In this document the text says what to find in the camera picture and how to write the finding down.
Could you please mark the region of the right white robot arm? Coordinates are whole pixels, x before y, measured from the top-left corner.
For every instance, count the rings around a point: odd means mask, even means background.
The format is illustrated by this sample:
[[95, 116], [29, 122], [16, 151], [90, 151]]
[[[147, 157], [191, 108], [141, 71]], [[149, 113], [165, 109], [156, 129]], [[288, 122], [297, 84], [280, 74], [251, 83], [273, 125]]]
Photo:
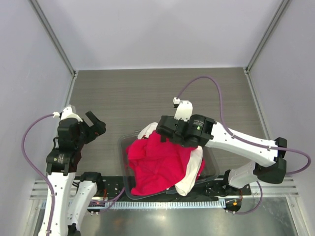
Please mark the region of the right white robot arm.
[[234, 194], [247, 184], [259, 180], [280, 184], [286, 175], [285, 152], [277, 150], [287, 144], [284, 138], [264, 140], [241, 133], [242, 140], [239, 140], [230, 135], [221, 123], [202, 115], [185, 119], [162, 116], [156, 132], [161, 135], [163, 142], [170, 141], [186, 148], [223, 149], [249, 159], [248, 164], [224, 173], [221, 184], [226, 194]]

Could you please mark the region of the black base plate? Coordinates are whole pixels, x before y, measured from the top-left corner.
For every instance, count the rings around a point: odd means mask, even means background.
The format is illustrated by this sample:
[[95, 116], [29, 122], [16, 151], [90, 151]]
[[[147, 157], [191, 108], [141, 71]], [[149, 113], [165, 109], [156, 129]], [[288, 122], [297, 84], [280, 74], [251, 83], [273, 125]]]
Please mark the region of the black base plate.
[[180, 184], [180, 189], [173, 185], [174, 180], [163, 177], [138, 178], [134, 176], [105, 176], [104, 186], [94, 195], [101, 200], [112, 200], [122, 189], [119, 201], [131, 202], [214, 202], [220, 197], [236, 196], [236, 201], [242, 201], [243, 196], [251, 195], [248, 185], [238, 190], [235, 188], [224, 188], [222, 181], [210, 179], [205, 180], [200, 176], [193, 186]]

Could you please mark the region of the aluminium front rail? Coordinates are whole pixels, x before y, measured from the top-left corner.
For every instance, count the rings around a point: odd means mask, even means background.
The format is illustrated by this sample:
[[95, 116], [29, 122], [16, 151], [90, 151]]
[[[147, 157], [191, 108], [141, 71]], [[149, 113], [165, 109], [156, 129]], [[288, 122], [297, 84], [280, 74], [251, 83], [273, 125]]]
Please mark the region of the aluminium front rail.
[[[260, 182], [263, 197], [299, 197], [299, 193], [295, 182], [292, 178], [286, 177], [281, 184], [269, 184]], [[30, 194], [30, 200], [46, 200], [48, 193], [48, 186], [43, 180], [36, 180]], [[258, 198], [260, 196], [260, 189], [257, 183], [250, 183], [242, 189], [244, 198], [251, 196]]]

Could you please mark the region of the pink t shirt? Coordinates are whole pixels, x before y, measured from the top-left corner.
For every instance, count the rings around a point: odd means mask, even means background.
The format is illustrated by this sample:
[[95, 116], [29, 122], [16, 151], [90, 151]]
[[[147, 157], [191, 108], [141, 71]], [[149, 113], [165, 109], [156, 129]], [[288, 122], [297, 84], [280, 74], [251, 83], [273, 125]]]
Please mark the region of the pink t shirt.
[[175, 186], [185, 176], [190, 152], [194, 149], [169, 140], [162, 142], [161, 136], [154, 131], [148, 138], [136, 139], [126, 153], [135, 177], [163, 177], [174, 180]]

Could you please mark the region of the aluminium frame post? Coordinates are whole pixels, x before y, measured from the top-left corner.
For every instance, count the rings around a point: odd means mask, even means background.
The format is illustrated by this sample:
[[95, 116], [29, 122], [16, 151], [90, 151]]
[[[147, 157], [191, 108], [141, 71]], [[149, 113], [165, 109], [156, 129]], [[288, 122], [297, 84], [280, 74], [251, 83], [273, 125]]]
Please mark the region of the aluminium frame post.
[[266, 28], [258, 46], [256, 47], [253, 56], [251, 57], [248, 65], [244, 68], [245, 74], [249, 74], [251, 69], [253, 68], [255, 62], [257, 61], [259, 55], [261, 54], [262, 50], [266, 46], [267, 42], [271, 38], [273, 32], [275, 31], [277, 25], [279, 24], [281, 18], [285, 14], [286, 10], [288, 9], [289, 5], [291, 4], [291, 0], [282, 0], [277, 7], [273, 17], [271, 18], [268, 27]]
[[66, 68], [70, 72], [70, 74], [74, 77], [76, 75], [76, 71], [73, 68], [70, 60], [68, 59], [62, 45], [60, 44], [53, 28], [51, 27], [47, 17], [45, 16], [39, 2], [37, 0], [29, 0], [30, 5], [32, 6], [35, 14], [39, 18], [43, 28], [45, 29], [46, 33], [48, 34], [51, 42], [53, 43], [57, 53], [60, 55], [63, 63], [65, 64]]

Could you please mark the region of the white t shirt red print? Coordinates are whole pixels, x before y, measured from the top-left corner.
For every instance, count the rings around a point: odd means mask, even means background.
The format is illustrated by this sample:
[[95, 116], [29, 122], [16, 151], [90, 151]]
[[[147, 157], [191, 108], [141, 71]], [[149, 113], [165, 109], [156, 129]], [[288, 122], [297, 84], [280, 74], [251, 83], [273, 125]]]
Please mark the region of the white t shirt red print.
[[[137, 139], [148, 138], [156, 130], [158, 123], [152, 122], [143, 128], [137, 136]], [[199, 178], [203, 169], [203, 148], [198, 146], [190, 152], [188, 164], [186, 166], [185, 176], [181, 181], [175, 184], [177, 193], [186, 196], [194, 187], [196, 180]]]

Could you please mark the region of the right aluminium frame post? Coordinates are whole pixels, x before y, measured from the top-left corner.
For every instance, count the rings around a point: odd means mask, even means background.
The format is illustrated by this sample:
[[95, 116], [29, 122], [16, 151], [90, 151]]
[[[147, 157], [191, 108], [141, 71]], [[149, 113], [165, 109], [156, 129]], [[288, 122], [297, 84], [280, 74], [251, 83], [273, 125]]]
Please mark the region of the right aluminium frame post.
[[285, 14], [286, 10], [288, 9], [289, 5], [291, 4], [291, 0], [282, 0], [277, 7], [273, 17], [271, 18], [268, 27], [266, 28], [258, 46], [256, 47], [253, 56], [251, 57], [248, 65], [244, 68], [245, 74], [249, 74], [251, 69], [253, 68], [255, 62], [257, 61], [259, 55], [261, 54], [262, 50], [266, 46], [267, 42], [271, 38], [273, 32], [275, 31], [277, 25], [279, 24], [281, 18]]

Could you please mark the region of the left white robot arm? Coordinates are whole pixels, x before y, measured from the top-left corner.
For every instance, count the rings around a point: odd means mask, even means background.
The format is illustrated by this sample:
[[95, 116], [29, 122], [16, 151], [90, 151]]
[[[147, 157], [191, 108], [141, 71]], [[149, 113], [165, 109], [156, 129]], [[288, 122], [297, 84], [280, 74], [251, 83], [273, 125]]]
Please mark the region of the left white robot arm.
[[106, 124], [91, 111], [86, 112], [92, 122], [89, 126], [82, 118], [66, 107], [60, 114], [54, 147], [46, 158], [49, 192], [40, 236], [79, 236], [83, 218], [93, 196], [105, 189], [101, 173], [81, 174], [74, 198], [71, 189], [84, 145], [106, 132]]

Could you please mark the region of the clear plastic bin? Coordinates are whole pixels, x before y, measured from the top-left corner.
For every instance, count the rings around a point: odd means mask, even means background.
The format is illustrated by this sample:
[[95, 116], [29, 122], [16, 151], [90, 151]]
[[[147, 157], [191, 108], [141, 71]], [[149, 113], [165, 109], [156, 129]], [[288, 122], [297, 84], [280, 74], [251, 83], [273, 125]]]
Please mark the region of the clear plastic bin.
[[[118, 153], [120, 157], [121, 171], [126, 195], [132, 200], [140, 200], [160, 194], [176, 194], [177, 191], [174, 186], [170, 187], [168, 190], [163, 190], [158, 193], [144, 196], [138, 196], [131, 193], [131, 190], [135, 187], [136, 182], [134, 178], [134, 172], [129, 167], [126, 149], [137, 139], [139, 133], [139, 131], [135, 131], [133, 133], [121, 136], [118, 140]], [[210, 148], [203, 148], [203, 161], [204, 168], [196, 180], [195, 186], [215, 180], [220, 173], [218, 164]]]

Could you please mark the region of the left aluminium frame post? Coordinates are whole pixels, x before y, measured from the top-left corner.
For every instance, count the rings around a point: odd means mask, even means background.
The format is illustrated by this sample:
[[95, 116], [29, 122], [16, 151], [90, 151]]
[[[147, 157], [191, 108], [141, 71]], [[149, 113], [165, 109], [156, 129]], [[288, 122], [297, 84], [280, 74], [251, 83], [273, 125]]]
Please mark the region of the left aluminium frame post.
[[62, 45], [60, 44], [53, 28], [51, 27], [47, 17], [45, 16], [39, 2], [37, 0], [29, 0], [30, 5], [32, 6], [35, 14], [39, 18], [43, 28], [45, 29], [46, 33], [48, 34], [51, 42], [53, 43], [57, 53], [60, 55], [63, 63], [65, 64], [66, 68], [70, 72], [70, 74], [74, 77], [76, 75], [76, 71], [73, 68], [70, 60], [68, 59]]

